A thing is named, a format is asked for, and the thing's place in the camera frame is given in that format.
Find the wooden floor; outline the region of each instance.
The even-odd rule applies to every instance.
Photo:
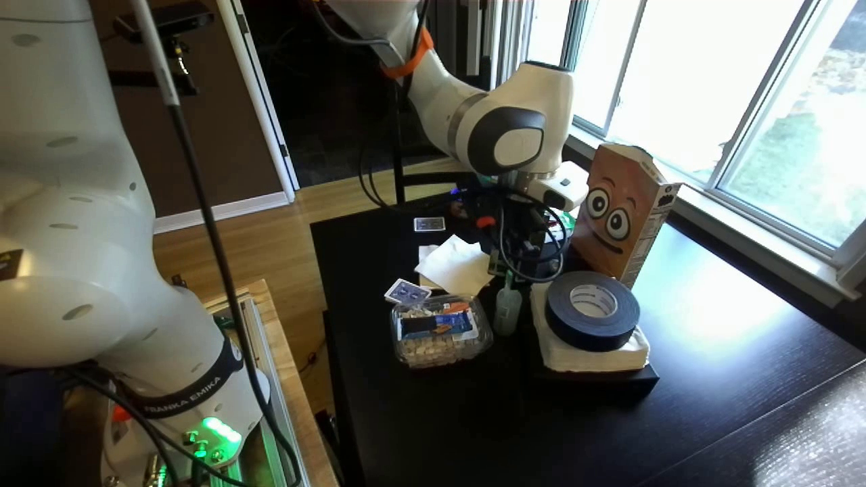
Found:
[[[451,168],[435,161],[413,170]],[[390,173],[376,173],[376,185],[385,199],[393,199]],[[442,185],[424,185],[411,196],[430,191],[442,191]],[[332,411],[332,394],[323,327],[324,295],[309,225],[369,207],[373,202],[363,193],[357,177],[344,177],[300,188],[289,207],[220,222],[234,280],[244,285],[267,279],[313,411]],[[204,300],[223,295],[204,227],[158,234],[154,257],[164,279],[181,275]]]

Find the window sill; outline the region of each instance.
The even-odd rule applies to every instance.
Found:
[[[576,153],[593,160],[599,138],[572,130],[566,145]],[[857,300],[860,291],[838,284],[837,268],[825,260],[788,242],[784,238],[764,229],[761,225],[734,212],[731,207],[715,202],[694,185],[680,188],[673,212],[702,227],[703,231],[721,238],[738,253],[750,257],[768,273],[780,275],[790,285],[807,291],[817,302],[834,307],[842,300]]]

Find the blue tape roll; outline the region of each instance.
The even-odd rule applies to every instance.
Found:
[[[621,349],[639,315],[642,306],[633,291],[604,273],[573,269],[546,285],[549,330],[579,349]]]

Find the snack package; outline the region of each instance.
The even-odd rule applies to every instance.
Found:
[[[653,239],[673,207],[683,184],[665,184],[639,145],[602,142],[591,168],[588,196],[572,234],[573,250],[631,285]]]

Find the black tabletop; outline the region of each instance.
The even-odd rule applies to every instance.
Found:
[[[695,451],[863,359],[662,227],[633,285],[657,373],[646,394],[542,382],[522,336],[499,337],[464,365],[408,369],[395,359],[382,295],[399,275],[413,279],[411,215],[332,219],[313,225],[313,239],[339,415],[355,448],[350,474],[366,483],[662,482]],[[699,459],[690,479],[715,457]]]

